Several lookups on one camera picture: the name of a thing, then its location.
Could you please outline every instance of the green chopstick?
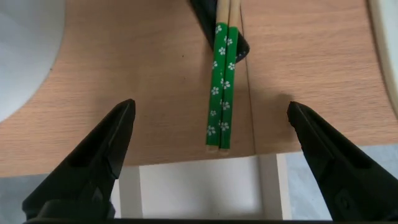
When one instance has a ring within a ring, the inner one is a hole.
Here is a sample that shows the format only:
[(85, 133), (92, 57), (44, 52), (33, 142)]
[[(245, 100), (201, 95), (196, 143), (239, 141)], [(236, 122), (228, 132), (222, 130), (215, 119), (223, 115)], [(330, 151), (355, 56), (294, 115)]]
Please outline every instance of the green chopstick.
[(238, 25), (240, 17), (240, 0), (231, 0), (228, 22), (228, 38), (226, 48), (226, 64), (223, 82), (223, 101), (221, 116), (220, 151), (227, 152), (231, 147), (232, 110), (234, 98), (234, 76), (236, 62), (236, 46), (238, 43)]
[(223, 99), (224, 70), (228, 33), (230, 0), (218, 0), (215, 43), (213, 52), (213, 70), (208, 110), (206, 145), (208, 151), (217, 151), (220, 146), (221, 101)]

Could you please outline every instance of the wooden table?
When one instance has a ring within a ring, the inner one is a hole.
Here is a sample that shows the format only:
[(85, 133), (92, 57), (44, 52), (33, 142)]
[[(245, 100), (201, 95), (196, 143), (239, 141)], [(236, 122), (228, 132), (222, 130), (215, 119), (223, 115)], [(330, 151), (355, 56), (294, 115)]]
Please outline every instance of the wooden table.
[[(363, 1), (245, 0), (242, 14), (251, 53), (236, 67), (228, 157), (299, 150), (291, 99), (356, 144), (398, 142)], [(125, 164), (224, 157), (204, 143), (211, 61), (186, 1), (67, 1), (52, 72), (0, 123), (0, 176), (50, 172), (127, 98), (137, 114)]]

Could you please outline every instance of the white bowl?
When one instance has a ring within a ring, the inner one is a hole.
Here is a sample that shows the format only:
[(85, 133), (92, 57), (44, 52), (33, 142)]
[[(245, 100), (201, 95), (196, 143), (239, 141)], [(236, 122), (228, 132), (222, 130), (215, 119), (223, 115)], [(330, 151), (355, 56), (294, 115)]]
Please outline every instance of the white bowl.
[(0, 0), (0, 122), (49, 74), (64, 23), (64, 0)]

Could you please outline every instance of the gray floor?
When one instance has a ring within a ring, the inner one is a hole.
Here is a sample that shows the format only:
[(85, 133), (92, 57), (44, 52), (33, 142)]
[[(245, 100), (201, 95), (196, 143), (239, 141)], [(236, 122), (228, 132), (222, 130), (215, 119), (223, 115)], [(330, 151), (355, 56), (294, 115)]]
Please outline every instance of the gray floor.
[[(394, 177), (398, 177), (398, 145), (362, 149)], [(329, 211), (303, 154), (290, 153), (286, 159), (292, 218), (330, 220)], [(47, 174), (0, 179), (0, 223), (17, 224), (25, 221), (21, 210), (22, 201), (46, 176)]]
[(46, 178), (47, 174), (0, 178), (0, 223), (26, 221), (22, 201)]

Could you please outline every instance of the pair of chopsticks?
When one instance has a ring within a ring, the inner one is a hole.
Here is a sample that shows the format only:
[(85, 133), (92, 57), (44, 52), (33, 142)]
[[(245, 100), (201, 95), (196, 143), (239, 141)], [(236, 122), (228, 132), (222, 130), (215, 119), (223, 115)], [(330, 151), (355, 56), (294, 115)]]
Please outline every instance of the pair of chopsticks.
[(239, 16), (240, 0), (218, 0), (206, 136), (209, 151), (228, 152), (231, 145)]

